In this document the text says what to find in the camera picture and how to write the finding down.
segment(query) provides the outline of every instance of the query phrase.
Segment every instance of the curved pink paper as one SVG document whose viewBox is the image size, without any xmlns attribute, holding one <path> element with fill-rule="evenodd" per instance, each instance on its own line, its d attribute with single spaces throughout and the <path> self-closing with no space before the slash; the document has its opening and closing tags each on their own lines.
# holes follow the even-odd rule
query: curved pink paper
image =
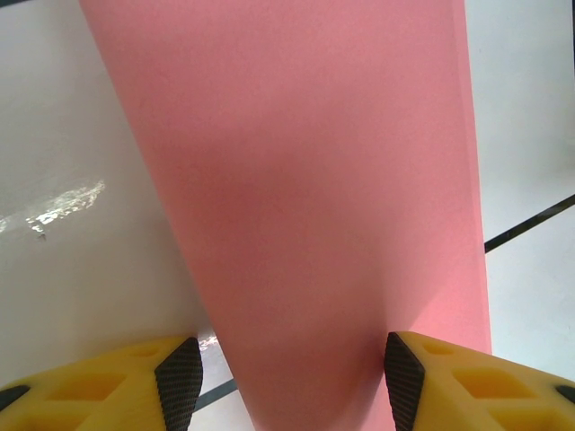
<svg viewBox="0 0 575 431">
<path fill-rule="evenodd" d="M 463 0 L 82 4 L 258 429 L 391 429 L 389 330 L 489 350 Z"/>
</svg>

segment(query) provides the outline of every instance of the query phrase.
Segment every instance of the white floor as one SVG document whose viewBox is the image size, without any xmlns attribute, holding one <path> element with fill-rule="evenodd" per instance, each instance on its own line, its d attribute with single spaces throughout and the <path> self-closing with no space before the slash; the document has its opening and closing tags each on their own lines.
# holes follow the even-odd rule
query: white floor
<svg viewBox="0 0 575 431">
<path fill-rule="evenodd" d="M 466 2 L 490 239 L 575 194 L 571 0 Z M 76 1 L 0 9 L 0 58 L 0 385 L 193 331 L 229 380 Z M 495 354 L 575 379 L 573 261 L 575 207 L 488 254 Z M 191 426 L 253 430 L 237 391 Z"/>
</svg>

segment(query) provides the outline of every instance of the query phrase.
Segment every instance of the pink paper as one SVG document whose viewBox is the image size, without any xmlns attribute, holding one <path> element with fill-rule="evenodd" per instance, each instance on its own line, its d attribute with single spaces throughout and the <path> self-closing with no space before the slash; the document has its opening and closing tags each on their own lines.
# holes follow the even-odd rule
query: pink paper
<svg viewBox="0 0 575 431">
<path fill-rule="evenodd" d="M 392 429 L 389 330 L 489 350 L 463 1 L 82 1 L 259 430 Z"/>
</svg>

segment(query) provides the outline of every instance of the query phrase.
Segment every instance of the black rubber pad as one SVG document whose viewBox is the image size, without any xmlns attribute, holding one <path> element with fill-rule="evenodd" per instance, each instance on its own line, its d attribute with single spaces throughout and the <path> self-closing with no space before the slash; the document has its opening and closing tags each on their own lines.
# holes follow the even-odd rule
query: black rubber pad
<svg viewBox="0 0 575 431">
<path fill-rule="evenodd" d="M 0 411 L 18 400 L 24 393 L 30 390 L 30 386 L 24 384 L 0 391 Z"/>
<path fill-rule="evenodd" d="M 387 337 L 384 369 L 395 429 L 412 431 L 420 405 L 425 369 L 395 332 Z"/>
<path fill-rule="evenodd" d="M 572 386 L 562 385 L 562 386 L 556 386 L 555 390 L 559 392 L 567 400 L 575 404 L 575 388 L 573 388 Z"/>
<path fill-rule="evenodd" d="M 155 369 L 166 431 L 187 431 L 201 390 L 203 369 L 196 339 L 187 339 Z"/>
</svg>

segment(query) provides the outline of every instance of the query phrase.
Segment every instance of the yellow robot part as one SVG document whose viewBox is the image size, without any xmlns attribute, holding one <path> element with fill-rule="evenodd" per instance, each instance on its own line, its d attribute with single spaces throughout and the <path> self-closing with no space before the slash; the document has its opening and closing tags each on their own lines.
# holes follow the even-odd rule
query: yellow robot part
<svg viewBox="0 0 575 431">
<path fill-rule="evenodd" d="M 201 381 L 196 339 L 158 339 L 6 386 L 0 431 L 187 431 Z"/>
<path fill-rule="evenodd" d="M 392 332 L 397 431 L 574 431 L 575 383 L 412 332 Z"/>
</svg>

